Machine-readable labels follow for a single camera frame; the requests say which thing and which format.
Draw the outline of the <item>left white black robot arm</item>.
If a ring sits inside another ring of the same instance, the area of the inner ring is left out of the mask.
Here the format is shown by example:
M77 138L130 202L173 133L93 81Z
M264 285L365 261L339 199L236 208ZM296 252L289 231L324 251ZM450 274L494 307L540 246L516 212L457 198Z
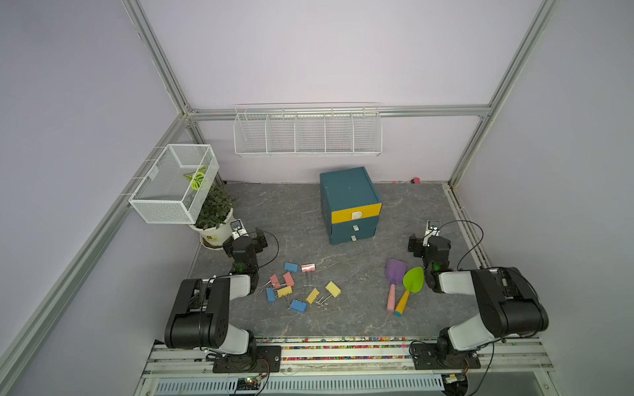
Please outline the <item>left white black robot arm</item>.
M255 371L262 360L255 336L229 323L229 306L232 300L256 292L257 255L265 247L264 231L255 229L227 247L227 255L234 259L227 275L182 281L168 317L163 343L170 349L209 352L216 373Z

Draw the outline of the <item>teal drawer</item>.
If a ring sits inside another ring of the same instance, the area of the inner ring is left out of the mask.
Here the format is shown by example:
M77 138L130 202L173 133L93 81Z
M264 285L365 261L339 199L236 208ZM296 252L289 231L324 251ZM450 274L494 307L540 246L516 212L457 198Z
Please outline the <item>teal drawer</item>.
M334 237L351 237L352 235L356 235L357 238L370 238L376 233L379 219L379 216L372 216L333 224L331 234Z

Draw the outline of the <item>yellow top drawer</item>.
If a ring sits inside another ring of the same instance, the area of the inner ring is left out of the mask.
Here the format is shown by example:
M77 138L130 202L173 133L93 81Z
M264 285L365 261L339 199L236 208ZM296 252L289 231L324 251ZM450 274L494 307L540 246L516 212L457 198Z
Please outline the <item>yellow top drawer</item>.
M358 219L366 219L376 217L381 214L382 204L376 203L367 206L358 206L354 208L333 211L331 214L331 223L339 224Z

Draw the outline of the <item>pink binder clip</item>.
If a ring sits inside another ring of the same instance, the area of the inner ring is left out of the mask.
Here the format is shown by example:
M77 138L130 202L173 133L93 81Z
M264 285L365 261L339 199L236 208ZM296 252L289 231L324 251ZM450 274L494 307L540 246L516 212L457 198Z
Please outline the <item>pink binder clip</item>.
M277 275L270 276L269 282L267 282L264 286L271 286L272 288L274 288L274 290L280 289L282 287Z
M300 266L303 273L310 273L316 271L316 265L314 263L304 264Z
M290 272L286 272L283 275L283 278L284 278L284 280L285 280L285 282L286 282L286 284L288 286L294 286L295 285L295 281L294 281L294 279L292 277L292 274Z

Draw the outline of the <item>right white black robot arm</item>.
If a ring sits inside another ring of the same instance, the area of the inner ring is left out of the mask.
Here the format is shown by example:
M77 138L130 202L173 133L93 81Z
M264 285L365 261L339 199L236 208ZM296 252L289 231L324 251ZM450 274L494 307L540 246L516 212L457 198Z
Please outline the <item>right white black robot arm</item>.
M450 250L450 240L441 236L409 237L408 251L422 259L428 287L438 294L474 296L478 313L441 330L435 343L411 343L409 354L417 371L479 369L480 349L508 336L531 338L549 326L546 309L520 270L452 270Z

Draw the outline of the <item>yellow binder clip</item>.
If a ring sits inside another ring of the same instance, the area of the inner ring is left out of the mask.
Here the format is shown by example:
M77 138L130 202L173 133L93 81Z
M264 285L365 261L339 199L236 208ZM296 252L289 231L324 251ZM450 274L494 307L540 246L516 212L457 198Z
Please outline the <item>yellow binder clip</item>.
M320 292L317 288L314 288L309 295L305 298L305 302L308 303L309 305L312 305L313 303L315 303L317 297L320 295Z
M284 286L278 290L276 290L276 297L282 298L284 296L290 295L293 292L291 286Z
M342 290L341 290L341 289L340 289L340 288L339 288L339 287L338 287L338 286L337 286L337 285L336 285L333 281L330 281L330 282L326 285L325 290L327 290L327 291L328 291L328 295L326 295L326 296L322 297L322 298L321 298L321 299L317 302L317 304L318 304L319 306L324 305L324 304L325 304L325 303L326 303L329 299L331 299L331 298L337 298L337 297L339 297L339 296L341 295L341 293L342 293Z

